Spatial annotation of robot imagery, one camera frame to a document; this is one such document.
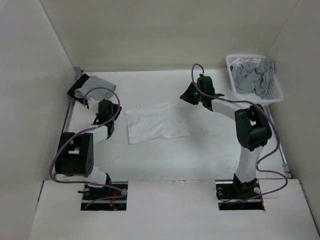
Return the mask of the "white front cover board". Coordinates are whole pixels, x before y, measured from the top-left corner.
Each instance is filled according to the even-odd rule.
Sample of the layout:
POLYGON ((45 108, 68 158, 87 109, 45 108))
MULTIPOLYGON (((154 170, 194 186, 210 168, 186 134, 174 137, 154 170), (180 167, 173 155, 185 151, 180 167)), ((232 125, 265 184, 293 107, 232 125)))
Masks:
POLYGON ((44 183, 31 240, 317 240, 298 180, 264 210, 219 210, 212 181, 130 181, 125 211, 82 211, 82 184, 44 183))

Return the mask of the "white tank top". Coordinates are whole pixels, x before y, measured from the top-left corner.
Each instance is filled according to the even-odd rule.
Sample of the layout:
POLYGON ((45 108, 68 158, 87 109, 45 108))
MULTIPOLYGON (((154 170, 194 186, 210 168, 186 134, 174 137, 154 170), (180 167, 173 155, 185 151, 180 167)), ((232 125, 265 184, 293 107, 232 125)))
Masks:
POLYGON ((188 137, 190 131, 184 110, 185 105, 179 102, 158 103, 127 110, 124 116, 129 144, 188 137))

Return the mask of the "left aluminium table rail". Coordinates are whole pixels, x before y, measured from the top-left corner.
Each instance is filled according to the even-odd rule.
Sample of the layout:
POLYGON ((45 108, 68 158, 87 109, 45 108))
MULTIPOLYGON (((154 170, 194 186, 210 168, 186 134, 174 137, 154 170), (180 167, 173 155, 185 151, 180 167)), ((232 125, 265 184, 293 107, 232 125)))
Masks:
MULTIPOLYGON (((80 67, 74 67, 73 69, 74 69, 74 72, 75 72, 75 77, 74 77, 74 83, 75 83, 82 76, 83 69, 81 69, 80 67)), ((48 179, 47 180, 52 180, 51 177, 55 176, 55 170, 54 170, 55 158, 56 158, 56 155, 57 155, 57 153, 58 153, 58 151, 60 149, 60 147, 59 147, 60 137, 61 137, 62 133, 67 132, 69 130, 69 128, 70 128, 70 122, 71 122, 71 118, 72 118, 72 115, 73 115, 73 111, 74 111, 76 100, 73 99, 68 94, 67 94, 67 99, 68 99, 68 106, 67 106, 64 122, 63 122, 63 125, 62 125, 62 130, 61 130, 60 135, 58 137, 57 150, 56 150, 56 153, 53 156, 52 162, 51 162, 50 167, 49 167, 49 174, 48 174, 48 179)))

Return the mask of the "pale pink tank top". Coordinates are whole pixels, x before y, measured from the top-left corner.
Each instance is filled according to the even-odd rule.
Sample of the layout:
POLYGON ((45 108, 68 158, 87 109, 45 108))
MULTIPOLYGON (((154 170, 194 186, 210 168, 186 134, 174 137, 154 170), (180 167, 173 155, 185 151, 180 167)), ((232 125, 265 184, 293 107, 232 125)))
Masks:
POLYGON ((235 61, 237 65, 241 65, 242 63, 251 63, 254 67, 258 68, 260 66, 262 59, 238 57, 235 61))

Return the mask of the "aluminium table rail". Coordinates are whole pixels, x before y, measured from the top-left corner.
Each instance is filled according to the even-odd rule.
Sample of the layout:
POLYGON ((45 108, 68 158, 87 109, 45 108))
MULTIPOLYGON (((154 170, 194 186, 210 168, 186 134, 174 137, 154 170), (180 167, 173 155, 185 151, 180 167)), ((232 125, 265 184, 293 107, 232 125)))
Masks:
MULTIPOLYGON (((75 72, 75 77, 74 77, 74 83, 75 83, 82 76, 83 69, 81 69, 80 67, 74 67, 73 69, 74 69, 74 72, 75 72)), ((61 130, 60 135, 58 137, 57 150, 56 150, 56 153, 53 156, 52 162, 51 162, 50 167, 49 167, 49 174, 48 174, 48 179, 47 180, 52 180, 51 177, 55 176, 55 170, 54 170, 55 158, 56 158, 56 155, 57 155, 57 153, 58 153, 58 151, 60 149, 60 147, 59 147, 60 137, 61 137, 62 133, 67 132, 69 130, 69 128, 70 128, 70 122, 71 122, 71 118, 72 118, 72 115, 73 115, 73 111, 74 111, 76 100, 73 99, 68 94, 67 94, 67 99, 68 99, 68 106, 67 106, 64 122, 63 122, 63 125, 62 125, 62 130, 61 130)))
MULTIPOLYGON (((273 117, 272 117, 270 108, 269 108, 268 106, 264 106, 263 108, 264 108, 265 112, 268 114, 268 116, 270 117, 270 119, 272 120, 272 122, 274 122, 274 119, 273 119, 273 117)), ((291 179, 291 178, 292 178, 292 174, 291 174, 290 168, 289 168, 289 166, 288 166, 288 163, 287 163, 287 160, 286 160, 286 157, 285 157, 283 148, 282 148, 282 144, 279 145, 278 151, 279 151, 279 153, 280 153, 280 155, 281 155, 282 167, 283 167, 283 170, 284 170, 284 175, 285 175, 288 179, 291 179)))

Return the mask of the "folded grey tank top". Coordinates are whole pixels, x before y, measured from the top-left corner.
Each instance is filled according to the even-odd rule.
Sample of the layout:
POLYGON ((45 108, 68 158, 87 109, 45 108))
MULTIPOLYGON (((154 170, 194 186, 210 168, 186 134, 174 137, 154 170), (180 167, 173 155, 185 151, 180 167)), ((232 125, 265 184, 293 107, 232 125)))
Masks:
POLYGON ((74 90, 74 96, 79 99, 85 97, 86 100, 109 100, 114 94, 106 88, 114 92, 116 90, 116 85, 93 75, 90 76, 81 87, 74 90))

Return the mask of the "right aluminium table rail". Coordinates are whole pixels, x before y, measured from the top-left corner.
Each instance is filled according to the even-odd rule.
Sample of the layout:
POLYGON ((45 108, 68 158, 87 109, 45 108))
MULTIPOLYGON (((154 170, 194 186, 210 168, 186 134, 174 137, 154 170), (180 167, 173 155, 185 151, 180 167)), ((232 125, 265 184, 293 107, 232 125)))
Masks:
MULTIPOLYGON (((270 119, 272 120, 272 122, 274 122, 274 119, 273 119, 273 117, 272 117, 270 108, 269 108, 268 106, 264 106, 263 108, 264 108, 265 112, 268 114, 268 116, 270 117, 270 119)), ((290 168, 289 168, 289 166, 288 166, 288 163, 287 163, 287 160, 286 160, 286 157, 285 157, 283 148, 282 148, 282 144, 279 145, 278 151, 279 151, 279 153, 280 153, 280 155, 281 155, 282 167, 283 167, 283 170, 284 170, 284 175, 285 175, 288 179, 291 179, 291 178, 292 178, 292 174, 291 174, 290 168)))

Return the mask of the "crumpled grey tank top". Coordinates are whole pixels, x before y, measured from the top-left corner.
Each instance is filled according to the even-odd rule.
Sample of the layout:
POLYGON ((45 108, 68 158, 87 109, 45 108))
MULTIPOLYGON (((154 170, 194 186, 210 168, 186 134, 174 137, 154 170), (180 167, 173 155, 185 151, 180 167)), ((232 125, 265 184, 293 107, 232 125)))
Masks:
POLYGON ((255 93, 261 98, 267 96, 269 84, 273 80, 275 61, 269 57, 261 59, 259 67, 254 67, 250 62, 238 65, 236 59, 230 64, 230 71, 237 93, 255 93))

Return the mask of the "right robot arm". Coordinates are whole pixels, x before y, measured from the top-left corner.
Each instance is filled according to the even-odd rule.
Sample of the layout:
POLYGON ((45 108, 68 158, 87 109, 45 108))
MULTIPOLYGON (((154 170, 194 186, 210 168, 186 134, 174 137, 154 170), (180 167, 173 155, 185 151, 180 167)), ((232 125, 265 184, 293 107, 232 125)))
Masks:
POLYGON ((191 105, 202 103, 209 111, 234 120, 241 146, 239 164, 231 183, 216 184, 216 196, 219 200, 244 200, 261 192, 256 164, 272 131, 266 117, 254 106, 231 103, 223 96, 215 93, 212 79, 201 74, 179 98, 191 105))

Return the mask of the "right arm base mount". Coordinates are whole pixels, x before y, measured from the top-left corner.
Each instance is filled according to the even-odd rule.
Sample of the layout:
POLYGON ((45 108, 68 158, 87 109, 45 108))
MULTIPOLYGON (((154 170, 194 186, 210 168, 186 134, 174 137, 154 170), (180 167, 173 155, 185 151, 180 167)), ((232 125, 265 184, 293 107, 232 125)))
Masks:
POLYGON ((215 184, 218 209, 220 211, 264 211, 264 201, 261 196, 261 188, 258 180, 253 183, 236 183, 235 181, 220 181, 215 184))

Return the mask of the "folded black tank top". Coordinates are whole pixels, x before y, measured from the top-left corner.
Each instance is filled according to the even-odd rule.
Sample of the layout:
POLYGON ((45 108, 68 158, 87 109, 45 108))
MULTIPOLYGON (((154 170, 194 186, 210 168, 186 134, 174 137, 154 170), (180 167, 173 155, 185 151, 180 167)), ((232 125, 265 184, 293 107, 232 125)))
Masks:
POLYGON ((84 104, 84 98, 83 97, 76 97, 75 91, 79 88, 81 88, 84 83, 89 79, 89 76, 87 74, 83 74, 74 84, 73 86, 68 90, 67 94, 74 100, 78 101, 82 105, 84 104))

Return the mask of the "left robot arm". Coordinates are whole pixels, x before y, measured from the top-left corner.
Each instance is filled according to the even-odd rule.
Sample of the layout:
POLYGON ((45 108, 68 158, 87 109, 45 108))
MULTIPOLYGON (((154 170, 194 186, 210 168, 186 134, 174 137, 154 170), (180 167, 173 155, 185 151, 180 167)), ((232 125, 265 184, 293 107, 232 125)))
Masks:
POLYGON ((111 177, 95 166, 94 147, 97 143, 109 139, 115 130, 122 107, 110 100, 102 100, 97 104, 97 113, 89 130, 80 134, 63 132, 58 145, 58 156, 54 161, 54 172, 69 178, 71 182, 84 182, 95 188, 100 199, 108 199, 112 195, 111 177))

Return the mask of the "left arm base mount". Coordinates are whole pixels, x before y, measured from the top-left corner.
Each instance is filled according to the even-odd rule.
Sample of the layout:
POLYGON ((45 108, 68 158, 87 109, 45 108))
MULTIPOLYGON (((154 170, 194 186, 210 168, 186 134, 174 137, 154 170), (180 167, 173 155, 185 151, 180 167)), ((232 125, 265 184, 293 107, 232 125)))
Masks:
POLYGON ((81 195, 81 211, 126 211, 128 199, 128 182, 113 182, 116 188, 93 187, 85 185, 78 190, 81 195))

